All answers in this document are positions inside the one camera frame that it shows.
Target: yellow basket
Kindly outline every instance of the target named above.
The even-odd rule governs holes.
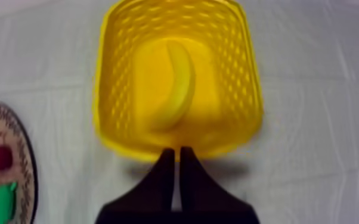
[[[123,0],[104,17],[94,124],[109,148],[155,160],[191,146],[200,158],[246,143],[262,98],[240,6],[226,0]]]

